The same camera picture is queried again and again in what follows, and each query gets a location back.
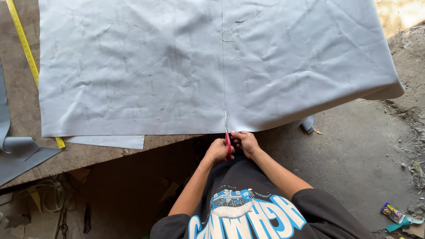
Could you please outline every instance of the concrete floor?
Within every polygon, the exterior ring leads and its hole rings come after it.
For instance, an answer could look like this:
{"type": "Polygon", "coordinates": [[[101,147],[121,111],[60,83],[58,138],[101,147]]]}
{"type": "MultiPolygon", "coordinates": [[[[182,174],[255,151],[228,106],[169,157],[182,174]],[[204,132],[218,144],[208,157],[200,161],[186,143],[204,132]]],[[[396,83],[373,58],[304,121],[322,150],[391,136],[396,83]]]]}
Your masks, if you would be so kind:
{"type": "MultiPolygon", "coordinates": [[[[391,222],[380,213],[386,201],[405,211],[423,196],[400,163],[425,161],[425,26],[398,33],[388,44],[407,88],[403,97],[356,100],[319,113],[314,125],[324,135],[303,133],[300,122],[255,133],[276,161],[333,194],[370,231],[391,222]]],[[[73,181],[83,195],[77,195],[68,213],[70,238],[140,239],[154,223],[156,204],[166,191],[162,179],[181,184],[194,169],[190,140],[95,165],[87,183],[73,181]],[[92,230],[82,234],[86,202],[92,206],[92,230]]],[[[6,197],[0,197],[0,203],[6,197]]],[[[57,214],[38,212],[30,199],[0,211],[31,212],[25,238],[53,234],[57,214]]],[[[0,238],[17,238],[9,233],[10,228],[0,230],[0,238]]]]}

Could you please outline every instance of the candy wrapper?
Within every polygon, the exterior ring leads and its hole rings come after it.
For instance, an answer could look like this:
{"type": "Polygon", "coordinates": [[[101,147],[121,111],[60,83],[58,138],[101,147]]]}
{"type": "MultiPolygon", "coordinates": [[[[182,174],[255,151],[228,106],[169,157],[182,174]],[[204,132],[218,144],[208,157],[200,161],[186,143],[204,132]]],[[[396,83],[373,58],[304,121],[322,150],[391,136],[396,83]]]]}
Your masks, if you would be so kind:
{"type": "Polygon", "coordinates": [[[404,214],[399,212],[397,209],[391,206],[388,202],[384,204],[384,206],[381,209],[381,212],[387,215],[389,218],[391,218],[393,221],[395,221],[398,224],[401,224],[403,221],[403,218],[405,217],[404,214]]]}

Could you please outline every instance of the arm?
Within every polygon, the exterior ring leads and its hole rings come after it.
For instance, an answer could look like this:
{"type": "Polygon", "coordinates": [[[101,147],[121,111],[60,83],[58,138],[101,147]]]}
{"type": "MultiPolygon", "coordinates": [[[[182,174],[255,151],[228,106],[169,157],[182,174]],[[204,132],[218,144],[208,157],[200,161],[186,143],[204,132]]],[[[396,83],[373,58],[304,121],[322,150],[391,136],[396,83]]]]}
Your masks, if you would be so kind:
{"type": "Polygon", "coordinates": [[[195,208],[202,199],[207,178],[213,165],[219,161],[225,161],[228,148],[225,139],[216,139],[207,150],[205,157],[201,160],[198,168],[184,187],[177,201],[171,208],[169,216],[175,214],[187,214],[192,216],[195,208]]]}
{"type": "Polygon", "coordinates": [[[269,180],[289,199],[302,189],[313,188],[264,152],[250,132],[230,132],[237,148],[241,148],[245,156],[254,161],[269,180]]]}

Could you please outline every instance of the person's left hand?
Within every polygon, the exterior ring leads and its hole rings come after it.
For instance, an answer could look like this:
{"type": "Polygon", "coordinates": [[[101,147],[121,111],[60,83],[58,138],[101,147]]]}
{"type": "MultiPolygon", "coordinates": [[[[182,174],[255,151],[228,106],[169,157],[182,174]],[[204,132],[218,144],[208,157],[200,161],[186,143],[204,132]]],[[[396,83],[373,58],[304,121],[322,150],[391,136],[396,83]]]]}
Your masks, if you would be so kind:
{"type": "MultiPolygon", "coordinates": [[[[226,161],[227,153],[229,152],[228,146],[226,146],[226,140],[225,139],[216,139],[211,144],[210,148],[207,150],[204,156],[204,160],[206,160],[208,163],[211,163],[211,165],[214,165],[220,161],[226,161]]],[[[233,155],[230,155],[230,159],[234,159],[235,157],[233,155]]]]}

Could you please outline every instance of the person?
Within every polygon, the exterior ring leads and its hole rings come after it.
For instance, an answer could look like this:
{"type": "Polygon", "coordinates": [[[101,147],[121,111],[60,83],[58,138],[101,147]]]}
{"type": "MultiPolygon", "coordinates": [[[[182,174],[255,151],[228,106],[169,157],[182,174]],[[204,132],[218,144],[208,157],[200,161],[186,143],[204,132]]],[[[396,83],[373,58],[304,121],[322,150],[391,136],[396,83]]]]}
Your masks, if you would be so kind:
{"type": "Polygon", "coordinates": [[[273,160],[254,134],[230,133],[244,155],[226,160],[225,140],[216,139],[151,239],[374,238],[332,195],[273,160]]]}

